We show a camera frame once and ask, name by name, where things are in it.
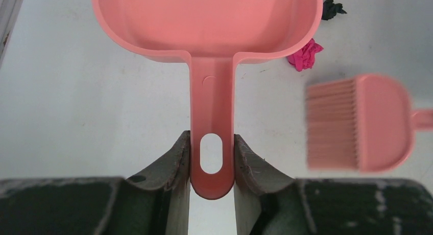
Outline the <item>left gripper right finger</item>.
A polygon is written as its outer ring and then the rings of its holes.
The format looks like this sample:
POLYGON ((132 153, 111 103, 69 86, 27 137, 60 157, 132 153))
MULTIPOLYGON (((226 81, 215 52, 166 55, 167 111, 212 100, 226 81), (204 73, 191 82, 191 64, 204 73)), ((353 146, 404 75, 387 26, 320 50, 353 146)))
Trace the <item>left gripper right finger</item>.
POLYGON ((234 204, 238 234, 318 234, 307 201, 312 180, 295 179, 234 136, 234 204))

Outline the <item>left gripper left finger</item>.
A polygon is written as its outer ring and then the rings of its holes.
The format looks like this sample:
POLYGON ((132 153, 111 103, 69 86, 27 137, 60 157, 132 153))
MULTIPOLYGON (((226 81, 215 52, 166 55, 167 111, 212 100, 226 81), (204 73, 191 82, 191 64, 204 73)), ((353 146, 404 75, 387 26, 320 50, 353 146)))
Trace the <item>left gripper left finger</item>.
POLYGON ((96 179, 111 193, 95 234, 187 234, 190 131, 138 173, 96 179))

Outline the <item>pink plastic hand brush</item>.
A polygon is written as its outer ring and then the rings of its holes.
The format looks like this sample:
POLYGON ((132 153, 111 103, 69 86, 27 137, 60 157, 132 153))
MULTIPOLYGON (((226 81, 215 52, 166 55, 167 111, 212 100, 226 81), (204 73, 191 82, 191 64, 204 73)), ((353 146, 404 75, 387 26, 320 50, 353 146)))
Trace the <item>pink plastic hand brush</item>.
POLYGON ((432 110, 414 109, 401 83, 377 74, 306 88, 307 167, 377 173, 401 165, 432 110))

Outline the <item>pink plastic dustpan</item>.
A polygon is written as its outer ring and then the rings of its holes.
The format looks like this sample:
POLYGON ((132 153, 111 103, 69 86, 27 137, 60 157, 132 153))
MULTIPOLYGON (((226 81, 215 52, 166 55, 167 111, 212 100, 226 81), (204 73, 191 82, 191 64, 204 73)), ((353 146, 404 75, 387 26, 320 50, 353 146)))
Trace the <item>pink plastic dustpan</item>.
POLYGON ((234 77, 304 47, 322 0, 91 0, 104 32, 157 62, 185 62, 190 79, 190 181, 208 200, 234 184, 234 77))

